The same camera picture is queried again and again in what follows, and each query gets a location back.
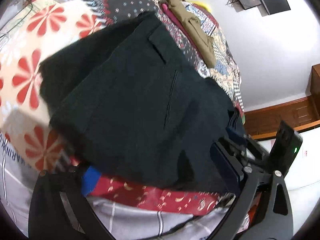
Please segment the wooden wall cabinet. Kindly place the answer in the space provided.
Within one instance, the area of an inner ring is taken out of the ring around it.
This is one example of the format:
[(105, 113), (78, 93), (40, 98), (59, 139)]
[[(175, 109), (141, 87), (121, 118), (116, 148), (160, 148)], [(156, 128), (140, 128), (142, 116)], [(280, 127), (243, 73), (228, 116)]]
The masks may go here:
[(320, 64), (312, 66), (310, 92), (313, 100), (319, 108), (320, 101)]

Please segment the khaki folded pants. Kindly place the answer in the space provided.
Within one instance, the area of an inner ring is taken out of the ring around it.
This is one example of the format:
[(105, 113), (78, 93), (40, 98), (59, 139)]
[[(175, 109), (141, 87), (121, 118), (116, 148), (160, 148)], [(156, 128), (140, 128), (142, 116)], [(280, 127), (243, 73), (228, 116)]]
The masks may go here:
[(212, 38), (202, 30), (200, 19), (192, 12), (187, 11), (180, 0), (166, 1), (167, 8), (163, 8), (165, 14), (192, 42), (207, 67), (214, 68), (216, 66), (216, 57)]

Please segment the black pants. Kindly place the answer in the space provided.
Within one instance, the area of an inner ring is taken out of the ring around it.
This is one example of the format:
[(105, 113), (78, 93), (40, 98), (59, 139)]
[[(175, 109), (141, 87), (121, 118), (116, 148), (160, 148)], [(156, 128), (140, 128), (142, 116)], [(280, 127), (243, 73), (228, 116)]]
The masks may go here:
[(97, 31), (40, 64), (50, 125), (109, 176), (179, 191), (239, 194), (215, 143), (244, 127), (152, 12)]

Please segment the red flower fleece blanket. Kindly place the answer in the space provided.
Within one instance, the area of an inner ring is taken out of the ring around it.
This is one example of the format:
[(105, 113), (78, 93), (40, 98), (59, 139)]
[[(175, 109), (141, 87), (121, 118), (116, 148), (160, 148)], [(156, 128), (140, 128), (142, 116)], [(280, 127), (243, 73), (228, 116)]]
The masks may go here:
[(40, 63), (101, 29), (90, 0), (35, 0), (1, 31), (1, 133), (7, 155), (37, 171), (52, 170), (63, 139), (49, 127), (40, 97)]

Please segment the patchwork patterned bed cover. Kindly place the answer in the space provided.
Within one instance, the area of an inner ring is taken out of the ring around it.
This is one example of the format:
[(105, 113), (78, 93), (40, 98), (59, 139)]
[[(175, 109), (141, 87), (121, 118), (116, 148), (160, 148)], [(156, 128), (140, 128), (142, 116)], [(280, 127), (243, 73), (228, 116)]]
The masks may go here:
[[(226, 92), (244, 122), (240, 94), (241, 74), (216, 19), (206, 9), (182, 0), (84, 0), (91, 8), (94, 29), (109, 27), (140, 12), (153, 11), (165, 25), (178, 48), (201, 77), (210, 78)], [(87, 178), (84, 189), (93, 197), (113, 200), (150, 211), (202, 216), (225, 197), (224, 193), (184, 192), (126, 183), (120, 178)]]

